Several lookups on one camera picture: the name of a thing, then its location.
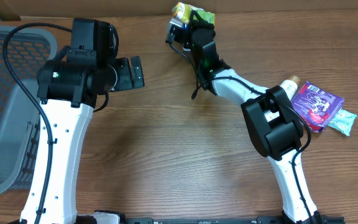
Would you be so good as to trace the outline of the green juice carton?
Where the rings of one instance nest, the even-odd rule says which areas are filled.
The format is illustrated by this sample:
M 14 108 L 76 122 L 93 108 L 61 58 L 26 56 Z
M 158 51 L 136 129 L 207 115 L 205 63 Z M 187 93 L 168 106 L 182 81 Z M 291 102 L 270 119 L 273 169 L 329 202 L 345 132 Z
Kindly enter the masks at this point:
M 212 12 L 205 11 L 202 8 L 178 2 L 172 9 L 173 17 L 182 21 L 184 24 L 190 23 L 190 14 L 192 11 L 196 11 L 200 17 L 206 20 L 208 23 L 215 24 L 215 14 Z

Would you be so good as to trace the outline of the white tube gold cap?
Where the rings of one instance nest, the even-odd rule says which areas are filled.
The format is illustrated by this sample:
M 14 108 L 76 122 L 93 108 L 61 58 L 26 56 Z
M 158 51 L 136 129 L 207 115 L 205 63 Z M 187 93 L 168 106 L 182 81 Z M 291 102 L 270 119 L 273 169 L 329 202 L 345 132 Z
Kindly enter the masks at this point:
M 292 75 L 287 79 L 285 79 L 280 84 L 280 87 L 284 89 L 285 93 L 287 94 L 287 97 L 289 98 L 289 100 L 291 100 L 294 97 L 299 84 L 300 84 L 300 78 L 296 75 Z

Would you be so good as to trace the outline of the purple snack packet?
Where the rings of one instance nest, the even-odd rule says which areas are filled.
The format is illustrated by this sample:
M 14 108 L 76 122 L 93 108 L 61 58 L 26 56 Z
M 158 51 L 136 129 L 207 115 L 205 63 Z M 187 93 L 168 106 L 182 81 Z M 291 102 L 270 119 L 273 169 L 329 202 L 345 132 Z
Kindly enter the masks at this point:
M 342 108 L 344 98 L 324 91 L 311 82 L 305 82 L 291 103 L 311 131 L 320 133 Z

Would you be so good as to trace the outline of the teal snack packet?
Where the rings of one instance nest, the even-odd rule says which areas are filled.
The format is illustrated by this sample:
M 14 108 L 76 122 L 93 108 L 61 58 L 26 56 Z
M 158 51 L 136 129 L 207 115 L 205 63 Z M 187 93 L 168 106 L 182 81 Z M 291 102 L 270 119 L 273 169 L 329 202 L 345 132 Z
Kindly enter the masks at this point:
M 334 118 L 328 123 L 328 126 L 336 129 L 346 136 L 350 136 L 352 125 L 354 124 L 356 114 L 340 109 Z

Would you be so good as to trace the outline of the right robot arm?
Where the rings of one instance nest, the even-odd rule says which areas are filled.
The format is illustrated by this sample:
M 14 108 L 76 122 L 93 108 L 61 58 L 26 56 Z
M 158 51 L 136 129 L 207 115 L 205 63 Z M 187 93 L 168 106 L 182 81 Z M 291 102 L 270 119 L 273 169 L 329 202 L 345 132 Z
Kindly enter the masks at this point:
M 303 135 L 311 131 L 306 121 L 293 109 L 290 97 L 280 85 L 257 86 L 240 77 L 219 58 L 214 24 L 192 10 L 183 29 L 192 54 L 197 89 L 231 100 L 239 105 L 248 134 L 256 151 L 273 168 L 283 199 L 283 215 L 288 223 L 317 223 L 318 209 L 310 197 L 301 154 L 308 147 Z

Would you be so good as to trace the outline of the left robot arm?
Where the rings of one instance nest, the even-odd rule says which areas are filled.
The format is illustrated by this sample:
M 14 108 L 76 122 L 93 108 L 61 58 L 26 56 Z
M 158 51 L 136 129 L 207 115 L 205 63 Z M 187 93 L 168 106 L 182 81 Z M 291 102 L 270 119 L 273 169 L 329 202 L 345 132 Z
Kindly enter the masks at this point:
M 76 18 L 70 31 L 70 46 L 48 60 L 37 75 L 35 105 L 42 120 L 32 185 L 20 222 L 123 223 L 123 215 L 106 210 L 80 215 L 76 181 L 97 97 L 142 88 L 140 58 L 117 57 L 119 38 L 110 23 Z

